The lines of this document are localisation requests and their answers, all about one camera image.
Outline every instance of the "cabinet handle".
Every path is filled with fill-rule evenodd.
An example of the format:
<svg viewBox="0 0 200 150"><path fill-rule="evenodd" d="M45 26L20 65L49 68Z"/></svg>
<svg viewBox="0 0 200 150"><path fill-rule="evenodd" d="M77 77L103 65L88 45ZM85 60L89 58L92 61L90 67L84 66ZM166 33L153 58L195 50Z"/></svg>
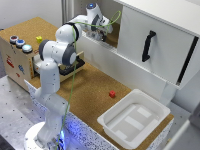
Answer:
<svg viewBox="0 0 200 150"><path fill-rule="evenodd" d="M142 62L145 62L150 58L150 56L148 55L148 52L149 52L149 47L150 47L150 44L151 44L151 38L154 37L154 36L156 36L156 32L150 31L150 33L147 36L147 39L145 41L144 51L143 51L143 54L142 54Z"/></svg>

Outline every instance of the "black ring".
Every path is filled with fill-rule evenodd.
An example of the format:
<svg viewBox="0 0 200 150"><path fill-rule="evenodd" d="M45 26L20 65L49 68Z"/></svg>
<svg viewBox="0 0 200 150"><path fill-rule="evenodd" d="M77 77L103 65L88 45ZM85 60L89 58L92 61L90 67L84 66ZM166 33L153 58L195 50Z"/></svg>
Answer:
<svg viewBox="0 0 200 150"><path fill-rule="evenodd" d="M75 26L75 23L68 22L68 23L65 23L64 25L66 25L66 24L68 24L68 25L74 27L74 30L76 31L76 41L78 41L78 38L79 38L79 32L78 32L78 28Z"/></svg>

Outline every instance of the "white plastic tray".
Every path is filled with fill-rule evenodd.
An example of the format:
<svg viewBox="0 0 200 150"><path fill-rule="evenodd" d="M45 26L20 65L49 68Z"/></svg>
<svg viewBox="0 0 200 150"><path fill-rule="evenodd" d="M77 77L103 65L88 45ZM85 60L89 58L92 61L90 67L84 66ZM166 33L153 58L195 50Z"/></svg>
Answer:
<svg viewBox="0 0 200 150"><path fill-rule="evenodd" d="M98 122L122 147L136 149L169 113L170 109L155 99L133 90L100 116Z"/></svg>

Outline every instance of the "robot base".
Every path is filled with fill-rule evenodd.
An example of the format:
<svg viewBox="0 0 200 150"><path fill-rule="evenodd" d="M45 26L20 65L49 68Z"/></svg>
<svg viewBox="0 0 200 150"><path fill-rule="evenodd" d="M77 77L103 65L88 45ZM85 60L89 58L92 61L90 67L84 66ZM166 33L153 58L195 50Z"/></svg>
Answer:
<svg viewBox="0 0 200 150"><path fill-rule="evenodd" d="M37 136L38 132L40 129L43 127L44 122L38 123L31 127L25 135L24 138L24 149L25 150L44 150L40 148L36 143L35 143L35 137Z"/></svg>

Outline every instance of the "yellow object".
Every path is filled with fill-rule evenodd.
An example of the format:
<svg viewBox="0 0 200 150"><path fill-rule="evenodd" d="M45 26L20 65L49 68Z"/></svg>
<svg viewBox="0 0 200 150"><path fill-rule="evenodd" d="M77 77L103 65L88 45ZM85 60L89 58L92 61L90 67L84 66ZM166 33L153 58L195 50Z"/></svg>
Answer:
<svg viewBox="0 0 200 150"><path fill-rule="evenodd" d="M41 43L42 42L42 37L38 36L38 37L36 37L36 40L37 40L38 43Z"/></svg>

